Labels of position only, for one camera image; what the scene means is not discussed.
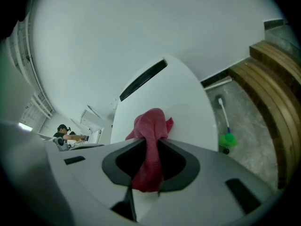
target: tiled floor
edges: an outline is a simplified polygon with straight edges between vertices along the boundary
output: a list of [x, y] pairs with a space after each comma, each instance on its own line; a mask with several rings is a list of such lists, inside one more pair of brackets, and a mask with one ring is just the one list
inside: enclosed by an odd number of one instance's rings
[[238, 145], [228, 156], [249, 169], [277, 191], [277, 161], [274, 146], [265, 122], [245, 91], [232, 81], [207, 91], [214, 109], [219, 136], [227, 132], [222, 110], [214, 105], [214, 98], [222, 94], [231, 133]]

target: man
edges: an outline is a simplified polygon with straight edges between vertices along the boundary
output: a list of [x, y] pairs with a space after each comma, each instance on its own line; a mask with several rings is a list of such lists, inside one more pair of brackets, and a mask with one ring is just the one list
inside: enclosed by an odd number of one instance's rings
[[87, 136], [67, 135], [67, 133], [68, 133], [67, 127], [64, 124], [62, 124], [57, 128], [57, 133], [55, 133], [53, 136], [61, 137], [65, 141], [67, 141], [67, 140], [79, 141], [81, 139], [87, 140], [87, 138], [88, 138]]
[[[69, 136], [72, 136], [72, 135], [76, 135], [74, 131], [72, 131], [72, 132], [69, 133]], [[68, 140], [68, 144], [71, 144], [71, 145], [78, 144], [78, 143], [81, 143], [81, 142], [83, 142], [82, 139], [78, 140], [78, 141], [76, 141], [76, 140]]]

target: pink rag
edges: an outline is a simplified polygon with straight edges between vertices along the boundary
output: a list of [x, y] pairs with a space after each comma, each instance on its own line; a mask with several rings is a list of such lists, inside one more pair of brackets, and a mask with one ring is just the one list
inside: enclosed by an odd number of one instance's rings
[[165, 121], [161, 109], [154, 108], [139, 115], [134, 121], [134, 129], [126, 137], [146, 139], [146, 156], [144, 163], [132, 181], [132, 188], [141, 192], [156, 192], [163, 181], [163, 172], [158, 153], [158, 139], [167, 138], [174, 121]]

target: black panel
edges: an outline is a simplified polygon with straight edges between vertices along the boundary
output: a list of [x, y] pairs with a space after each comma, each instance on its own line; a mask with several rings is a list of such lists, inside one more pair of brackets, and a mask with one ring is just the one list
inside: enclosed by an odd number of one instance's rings
[[243, 183], [235, 178], [226, 181], [226, 185], [233, 193], [237, 202], [244, 210], [246, 214], [252, 212], [254, 209], [260, 206], [260, 202], [254, 197], [254, 195], [246, 188]]
[[83, 161], [83, 160], [85, 160], [85, 158], [83, 156], [76, 156], [76, 157], [64, 159], [66, 165], [73, 164], [73, 163]]
[[210, 78], [202, 81], [201, 84], [205, 88], [209, 85], [216, 83], [217, 81], [220, 81], [220, 80], [226, 78], [228, 75], [229, 75], [228, 70], [224, 70], [224, 71], [221, 71], [218, 74], [211, 76]]
[[167, 67], [167, 62], [165, 60], [161, 60], [160, 62], [153, 65], [147, 71], [142, 73], [137, 79], [135, 79], [120, 95], [120, 100], [123, 101], [125, 98], [130, 96], [136, 90], [138, 90], [143, 84], [149, 81], [152, 77], [154, 77], [157, 73]]
[[164, 174], [160, 192], [182, 190], [197, 177], [200, 164], [194, 155], [162, 139], [158, 151]]

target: wooden stair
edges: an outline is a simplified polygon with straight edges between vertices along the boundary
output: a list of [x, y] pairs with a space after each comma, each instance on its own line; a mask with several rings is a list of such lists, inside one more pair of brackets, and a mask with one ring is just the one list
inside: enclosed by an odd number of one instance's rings
[[276, 151], [278, 188], [291, 180], [301, 158], [301, 67], [285, 52], [261, 41], [228, 70], [262, 114]]

